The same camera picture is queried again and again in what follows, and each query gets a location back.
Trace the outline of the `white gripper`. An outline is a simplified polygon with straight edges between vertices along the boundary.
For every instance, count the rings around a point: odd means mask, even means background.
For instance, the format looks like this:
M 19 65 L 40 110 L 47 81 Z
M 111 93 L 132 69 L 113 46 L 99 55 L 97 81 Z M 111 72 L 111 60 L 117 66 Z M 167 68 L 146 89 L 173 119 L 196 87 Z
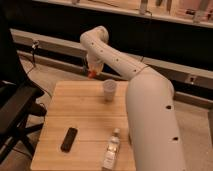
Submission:
M 102 72 L 104 63 L 100 59 L 90 53 L 87 54 L 86 59 L 90 71 L 95 71 L 96 73 Z

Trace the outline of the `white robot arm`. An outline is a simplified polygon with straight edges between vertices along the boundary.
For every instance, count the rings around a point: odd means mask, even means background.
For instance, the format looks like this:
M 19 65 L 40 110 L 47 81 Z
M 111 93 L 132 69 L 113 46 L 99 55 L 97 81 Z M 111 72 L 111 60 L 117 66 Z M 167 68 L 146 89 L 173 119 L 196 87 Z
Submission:
M 89 70 L 110 66 L 128 80 L 125 105 L 136 171 L 187 171 L 172 83 L 149 65 L 108 45 L 98 26 L 81 34 Z

